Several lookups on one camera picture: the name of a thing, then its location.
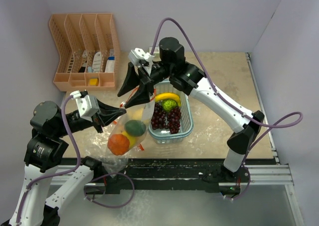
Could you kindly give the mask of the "clear zip top bag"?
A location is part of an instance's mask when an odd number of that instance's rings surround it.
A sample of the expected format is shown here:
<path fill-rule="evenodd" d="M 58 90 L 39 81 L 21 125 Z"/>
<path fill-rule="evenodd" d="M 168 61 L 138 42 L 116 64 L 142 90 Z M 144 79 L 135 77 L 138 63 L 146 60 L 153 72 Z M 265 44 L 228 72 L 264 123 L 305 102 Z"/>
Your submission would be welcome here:
<path fill-rule="evenodd" d="M 154 113 L 156 91 L 150 96 L 150 102 L 126 109 L 126 114 L 114 121 L 107 147 L 115 156 L 126 154 L 141 144 L 147 135 Z"/>

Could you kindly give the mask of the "green lime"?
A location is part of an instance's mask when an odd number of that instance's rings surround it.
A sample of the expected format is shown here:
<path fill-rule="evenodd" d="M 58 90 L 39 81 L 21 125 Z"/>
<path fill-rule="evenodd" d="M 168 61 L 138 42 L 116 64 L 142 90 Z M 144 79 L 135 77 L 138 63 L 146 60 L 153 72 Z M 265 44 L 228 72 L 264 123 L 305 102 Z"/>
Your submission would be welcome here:
<path fill-rule="evenodd" d="M 146 125 L 140 120 L 129 120 L 124 125 L 125 131 L 135 137 L 142 136 L 146 131 Z"/>

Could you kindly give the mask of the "yellow apple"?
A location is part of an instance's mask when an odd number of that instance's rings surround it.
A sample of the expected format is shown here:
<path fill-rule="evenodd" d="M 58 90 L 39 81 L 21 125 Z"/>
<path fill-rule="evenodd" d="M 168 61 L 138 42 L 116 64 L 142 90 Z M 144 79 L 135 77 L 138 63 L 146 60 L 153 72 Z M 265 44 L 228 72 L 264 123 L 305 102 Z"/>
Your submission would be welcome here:
<path fill-rule="evenodd" d="M 127 139 L 129 140 L 129 143 L 130 143 L 130 144 L 129 144 L 129 149 L 132 149 L 133 147 L 136 146 L 136 144 L 137 144 L 137 139 L 138 139 L 137 137 L 128 134 L 126 131 L 123 131 L 122 134 L 123 134 L 124 136 L 126 136 Z"/>

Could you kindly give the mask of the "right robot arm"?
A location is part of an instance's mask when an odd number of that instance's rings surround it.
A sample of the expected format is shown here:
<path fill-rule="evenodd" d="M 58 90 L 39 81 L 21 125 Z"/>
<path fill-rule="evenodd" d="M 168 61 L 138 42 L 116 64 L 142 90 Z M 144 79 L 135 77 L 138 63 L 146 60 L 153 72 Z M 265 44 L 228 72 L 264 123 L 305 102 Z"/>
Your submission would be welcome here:
<path fill-rule="evenodd" d="M 129 53 L 130 62 L 124 83 L 118 92 L 122 96 L 134 88 L 136 93 L 126 108 L 148 103 L 154 86 L 165 79 L 178 91 L 200 101 L 223 119 L 233 133 L 227 140 L 229 147 L 223 162 L 222 178 L 228 182 L 239 177 L 248 148 L 258 136 L 265 115 L 252 112 L 209 83 L 208 74 L 186 61 L 184 47 L 174 37 L 159 42 L 159 61 L 153 55 L 136 48 Z"/>

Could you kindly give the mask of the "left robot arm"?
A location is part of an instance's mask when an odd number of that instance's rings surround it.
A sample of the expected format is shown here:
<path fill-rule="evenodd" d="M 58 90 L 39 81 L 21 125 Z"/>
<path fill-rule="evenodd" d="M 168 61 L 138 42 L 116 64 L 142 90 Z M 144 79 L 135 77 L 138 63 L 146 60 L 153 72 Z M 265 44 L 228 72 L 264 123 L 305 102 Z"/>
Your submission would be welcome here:
<path fill-rule="evenodd" d="M 67 97 L 61 106 L 52 101 L 38 104 L 30 121 L 32 138 L 24 157 L 24 180 L 12 217 L 4 226 L 57 226 L 67 206 L 88 182 L 102 178 L 102 163 L 81 159 L 73 133 L 104 126 L 126 113 L 124 108 L 106 105 L 94 96 Z M 76 165 L 58 172 L 69 136 L 75 149 Z"/>

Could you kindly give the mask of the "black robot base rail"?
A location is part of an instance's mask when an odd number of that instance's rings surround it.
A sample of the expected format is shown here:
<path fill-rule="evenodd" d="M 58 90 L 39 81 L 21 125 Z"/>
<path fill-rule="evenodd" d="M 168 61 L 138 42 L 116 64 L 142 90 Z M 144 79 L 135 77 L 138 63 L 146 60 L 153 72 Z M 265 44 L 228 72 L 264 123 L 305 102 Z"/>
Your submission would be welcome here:
<path fill-rule="evenodd" d="M 245 167 L 235 173 L 222 168 L 219 159 L 129 159 L 120 175 L 107 176 L 99 166 L 95 181 L 84 187 L 93 187 L 107 194 L 119 194 L 121 190 L 205 191 L 229 196 L 241 193 L 245 183 L 252 179 L 253 168 L 275 165 L 274 159 L 249 159 Z"/>

